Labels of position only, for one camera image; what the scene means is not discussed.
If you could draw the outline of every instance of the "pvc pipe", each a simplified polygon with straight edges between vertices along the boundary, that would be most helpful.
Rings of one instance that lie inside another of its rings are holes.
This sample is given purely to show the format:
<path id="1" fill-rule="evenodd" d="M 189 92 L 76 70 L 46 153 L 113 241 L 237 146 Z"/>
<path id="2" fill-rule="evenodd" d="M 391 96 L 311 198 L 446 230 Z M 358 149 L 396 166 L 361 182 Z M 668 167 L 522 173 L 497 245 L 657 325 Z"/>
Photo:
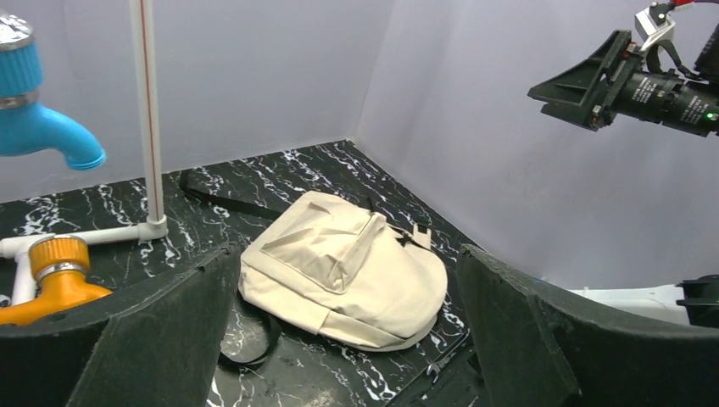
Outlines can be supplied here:
<path id="1" fill-rule="evenodd" d="M 30 271 L 30 256 L 27 253 L 29 248 L 29 244 L 24 245 L 23 250 L 15 256 L 18 267 L 15 272 L 11 305 L 23 304 L 35 299 L 37 283 Z"/>
<path id="2" fill-rule="evenodd" d="M 130 16 L 135 48 L 137 105 L 142 130 L 145 187 L 148 191 L 148 223 L 158 224 L 163 222 L 164 204 L 152 1 L 130 0 Z"/>
<path id="3" fill-rule="evenodd" d="M 141 223 L 134 226 L 101 229 L 99 231 L 79 231 L 68 233 L 82 238 L 88 245 L 127 242 L 130 240 L 148 241 L 167 236 L 167 222 L 158 224 Z M 27 251 L 37 240 L 53 236 L 53 233 L 22 237 L 9 237 L 0 241 L 0 254 L 5 259 L 15 258 L 18 263 L 13 285 L 12 304 L 22 304 L 35 298 L 37 284 L 30 273 L 30 261 Z"/>
<path id="4" fill-rule="evenodd" d="M 635 315 L 679 325 L 690 325 L 687 310 L 677 305 L 684 290 L 675 285 L 617 290 L 571 290 L 584 298 Z"/>

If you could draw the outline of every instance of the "pipe fitting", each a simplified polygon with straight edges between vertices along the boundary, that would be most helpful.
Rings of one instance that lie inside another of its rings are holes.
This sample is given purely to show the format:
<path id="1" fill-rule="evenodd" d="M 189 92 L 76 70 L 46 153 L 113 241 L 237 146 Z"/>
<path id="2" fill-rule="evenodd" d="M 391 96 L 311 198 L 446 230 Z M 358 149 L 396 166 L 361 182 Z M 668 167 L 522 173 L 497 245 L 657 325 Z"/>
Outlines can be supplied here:
<path id="1" fill-rule="evenodd" d="M 41 292 L 32 301 L 0 309 L 0 325 L 29 325 L 40 318 L 72 309 L 112 292 L 85 281 L 90 254 L 85 241 L 55 235 L 33 243 L 28 250 L 30 270 Z"/>

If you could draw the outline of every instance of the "marble floor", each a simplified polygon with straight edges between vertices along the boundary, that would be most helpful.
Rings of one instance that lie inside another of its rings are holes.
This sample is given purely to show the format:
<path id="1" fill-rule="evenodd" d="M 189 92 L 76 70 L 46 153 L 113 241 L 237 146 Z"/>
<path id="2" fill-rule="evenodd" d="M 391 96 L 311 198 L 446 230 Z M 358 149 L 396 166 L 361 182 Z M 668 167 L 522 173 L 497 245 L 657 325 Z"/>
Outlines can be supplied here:
<path id="1" fill-rule="evenodd" d="M 90 282 L 112 290 L 182 267 L 219 243 L 248 245 L 268 220 L 210 207 L 186 198 L 179 174 L 164 176 L 164 207 L 169 236 L 156 242 L 116 243 L 91 248 Z M 397 226 L 428 219 L 436 252 L 447 265 L 449 290 L 432 333 L 404 352 L 367 354 L 322 337 L 286 327 L 275 353 L 257 371 L 217 370 L 208 406 L 375 406 L 388 404 L 427 365 L 467 332 L 454 263 L 462 243 L 454 226 L 427 207 L 359 152 L 351 142 L 334 142 L 273 153 L 192 171 L 192 184 L 231 198 L 283 210 L 303 192 L 334 192 L 360 204 L 369 196 L 375 208 Z M 147 202 L 142 180 L 125 181 L 0 205 L 0 237 L 40 232 L 73 232 L 125 226 L 144 220 Z M 14 263 L 0 263 L 0 305 L 8 304 Z M 251 357 L 264 346 L 264 330 L 240 304 L 223 347 Z"/>

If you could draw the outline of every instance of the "white wall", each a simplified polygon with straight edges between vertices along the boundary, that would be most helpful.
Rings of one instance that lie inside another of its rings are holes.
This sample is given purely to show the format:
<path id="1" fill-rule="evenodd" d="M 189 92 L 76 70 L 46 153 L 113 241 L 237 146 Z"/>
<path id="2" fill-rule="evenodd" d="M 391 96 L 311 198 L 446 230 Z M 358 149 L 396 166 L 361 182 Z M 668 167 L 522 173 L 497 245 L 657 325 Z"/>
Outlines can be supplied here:
<path id="1" fill-rule="evenodd" d="M 717 273 L 719 139 L 630 118 L 583 131 L 526 96 L 648 3 L 398 0 L 357 143 L 490 252 L 561 286 Z M 675 17 L 693 66 L 719 7 Z"/>
<path id="2" fill-rule="evenodd" d="M 155 1 L 163 171 L 354 133 L 393 0 Z M 0 158 L 0 202 L 142 176 L 127 0 L 3 0 L 36 27 L 41 100 L 93 131 L 90 172 Z"/>

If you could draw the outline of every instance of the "camera lens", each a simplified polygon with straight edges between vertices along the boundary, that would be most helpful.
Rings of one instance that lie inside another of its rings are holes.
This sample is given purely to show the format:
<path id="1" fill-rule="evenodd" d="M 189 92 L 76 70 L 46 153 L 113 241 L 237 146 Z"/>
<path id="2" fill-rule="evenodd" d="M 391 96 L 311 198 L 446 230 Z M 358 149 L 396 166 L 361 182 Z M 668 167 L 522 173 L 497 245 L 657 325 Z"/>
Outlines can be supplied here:
<path id="1" fill-rule="evenodd" d="M 706 137 L 719 130 L 716 85 L 683 81 L 673 72 L 635 72 L 611 107 L 619 114 Z"/>

